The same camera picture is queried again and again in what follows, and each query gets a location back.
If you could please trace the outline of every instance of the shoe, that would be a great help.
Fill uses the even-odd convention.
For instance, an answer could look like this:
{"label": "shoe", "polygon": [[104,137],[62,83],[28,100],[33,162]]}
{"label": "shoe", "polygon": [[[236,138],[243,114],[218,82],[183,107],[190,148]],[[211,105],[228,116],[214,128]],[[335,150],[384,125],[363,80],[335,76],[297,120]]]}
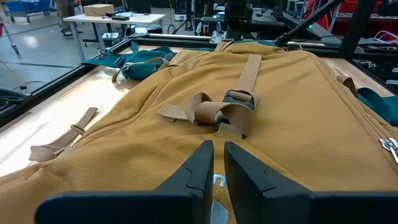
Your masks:
{"label": "shoe", "polygon": [[70,32],[69,30],[65,31],[65,32],[62,32],[62,34],[63,34],[64,37],[71,37],[72,36],[72,32]]}

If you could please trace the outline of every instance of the gray concrete floor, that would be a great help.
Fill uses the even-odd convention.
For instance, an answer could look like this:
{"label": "gray concrete floor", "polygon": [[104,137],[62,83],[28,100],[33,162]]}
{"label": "gray concrete floor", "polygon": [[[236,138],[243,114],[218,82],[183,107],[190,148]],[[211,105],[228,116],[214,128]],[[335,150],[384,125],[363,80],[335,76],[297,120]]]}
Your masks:
{"label": "gray concrete floor", "polygon": [[[75,9],[75,12],[82,13],[78,9]],[[166,15],[163,20],[164,33],[167,33],[170,24],[178,26],[178,22],[173,21],[174,12],[170,14],[170,9],[152,8],[152,13]],[[59,18],[56,13],[48,17],[44,15],[31,17],[30,24],[24,17],[15,17],[16,22],[12,23],[2,10],[0,10],[0,16],[6,22],[5,26],[20,52],[20,55],[16,55],[3,30],[0,37],[0,60],[19,76],[20,81],[3,64],[0,64],[0,87],[18,90],[21,82],[37,81],[26,85],[28,87],[26,93],[30,93],[43,83],[59,77],[80,63],[73,37],[65,38],[60,33]],[[79,23],[78,26],[83,31],[80,34],[81,39],[95,38],[91,24]],[[99,28],[106,32],[105,25]],[[177,34],[193,35],[193,31],[184,31],[182,27]],[[98,47],[98,43],[87,43],[87,47],[83,46],[86,58],[94,57]]]}

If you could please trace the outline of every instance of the tan backpack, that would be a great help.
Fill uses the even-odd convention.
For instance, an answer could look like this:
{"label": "tan backpack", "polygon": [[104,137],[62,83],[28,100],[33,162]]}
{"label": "tan backpack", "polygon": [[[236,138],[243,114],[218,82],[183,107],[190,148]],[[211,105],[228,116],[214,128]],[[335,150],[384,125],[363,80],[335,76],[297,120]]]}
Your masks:
{"label": "tan backpack", "polygon": [[[398,190],[398,165],[379,142],[397,132],[317,56],[255,43],[222,50],[181,51],[178,66],[145,79],[57,158],[0,178],[0,222],[32,223],[61,192],[152,190],[206,140],[219,176],[232,141],[310,190]],[[254,109],[223,102],[226,93]],[[214,185],[213,199],[236,223],[228,186]]]}

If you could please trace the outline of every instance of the beige nylon strap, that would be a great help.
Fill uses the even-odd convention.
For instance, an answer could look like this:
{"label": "beige nylon strap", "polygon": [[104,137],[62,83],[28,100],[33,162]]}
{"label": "beige nylon strap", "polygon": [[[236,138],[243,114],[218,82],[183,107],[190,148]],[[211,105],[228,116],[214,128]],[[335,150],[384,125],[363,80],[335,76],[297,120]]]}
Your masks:
{"label": "beige nylon strap", "polygon": [[237,90],[253,91],[260,64],[261,55],[249,55],[248,62],[246,62],[239,78]]}
{"label": "beige nylon strap", "polygon": [[224,51],[225,48],[227,48],[229,45],[231,45],[234,42],[234,39],[225,39],[221,40],[214,51]]}
{"label": "beige nylon strap", "polygon": [[174,121],[187,120],[195,126],[215,125],[221,112],[240,135],[247,136],[251,130],[255,113],[240,103],[213,102],[206,93],[191,97],[184,109],[181,106],[165,105],[157,114]]}
{"label": "beige nylon strap", "polygon": [[[252,101],[258,104],[254,93],[254,85],[261,64],[260,55],[249,55],[238,81],[239,90],[231,90],[229,95],[235,100]],[[164,105],[157,114],[168,121],[187,120],[195,126],[216,125],[217,119],[224,115],[229,125],[220,125],[218,131],[232,136],[247,136],[254,122],[254,111],[241,103],[213,102],[206,93],[198,93],[191,97],[182,108],[178,105]]]}
{"label": "beige nylon strap", "polygon": [[338,75],[337,81],[339,81],[345,87],[349,88],[349,90],[353,93],[353,95],[358,98],[358,93],[356,92],[354,80],[351,77],[347,77],[345,75]]}
{"label": "beige nylon strap", "polygon": [[84,127],[88,124],[88,122],[95,115],[96,111],[97,108],[88,108],[83,117],[81,117],[77,124],[73,125],[73,128],[71,130],[69,130],[50,144],[30,147],[32,153],[30,154],[29,160],[44,162],[55,159],[63,151],[64,147],[67,147],[78,136],[78,134],[83,133],[84,129],[81,127]]}
{"label": "beige nylon strap", "polygon": [[129,67],[130,67],[131,65],[147,64],[147,63],[152,63],[152,62],[163,62],[163,65],[160,66],[160,68],[159,68],[158,70],[163,69],[164,67],[167,67],[167,66],[169,66],[169,64],[170,64],[168,60],[166,60],[166,59],[164,59],[164,58],[160,58],[160,57],[150,59],[150,60],[148,60],[148,61],[146,61],[146,62],[126,63],[122,68],[119,69],[118,72],[116,72],[116,73],[112,76],[112,83],[113,83],[113,85],[116,86],[116,85],[118,84],[118,83],[117,83],[117,79],[118,79],[119,74],[120,74],[122,71],[129,69]]}

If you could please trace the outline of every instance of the teal fabric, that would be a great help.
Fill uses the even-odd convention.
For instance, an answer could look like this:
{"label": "teal fabric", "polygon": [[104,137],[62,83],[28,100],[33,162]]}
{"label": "teal fabric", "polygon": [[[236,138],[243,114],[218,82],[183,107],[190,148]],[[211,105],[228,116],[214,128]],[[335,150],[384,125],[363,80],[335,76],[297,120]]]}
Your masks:
{"label": "teal fabric", "polygon": [[398,126],[398,96],[381,97],[369,88],[357,89],[358,98],[381,118]]}
{"label": "teal fabric", "polygon": [[[133,53],[131,54],[115,54],[112,52],[108,52],[106,54],[105,59],[91,59],[87,60],[83,64],[91,64],[91,65],[104,65],[111,68],[121,68],[124,64],[131,62],[146,62],[153,58],[161,57],[165,58],[167,54],[168,60],[171,54],[171,58],[176,54],[170,50],[168,47],[158,47],[154,50],[140,50],[138,51],[138,45],[135,42],[131,42],[131,50]],[[126,59],[126,61],[120,66],[115,65],[116,59],[122,57]],[[133,78],[135,80],[144,80],[148,76],[152,75],[157,71],[157,69],[163,65],[163,62],[152,62],[148,64],[135,64],[131,65],[127,70],[123,70],[122,74],[126,78]]]}
{"label": "teal fabric", "polygon": [[[266,40],[237,40],[234,41],[234,44],[240,44],[240,43],[257,43],[257,44],[262,44],[262,45],[267,45],[267,46],[271,46],[271,47],[276,47],[276,45],[273,42],[269,42]],[[213,52],[214,49],[211,48],[198,48],[198,49],[187,49],[187,50],[202,50],[202,51],[209,51],[209,52]]]}
{"label": "teal fabric", "polygon": [[240,43],[257,43],[257,44],[267,45],[267,46],[271,46],[271,47],[276,47],[276,45],[273,42],[269,42],[266,40],[238,40],[238,41],[234,41],[234,44],[240,44]]}

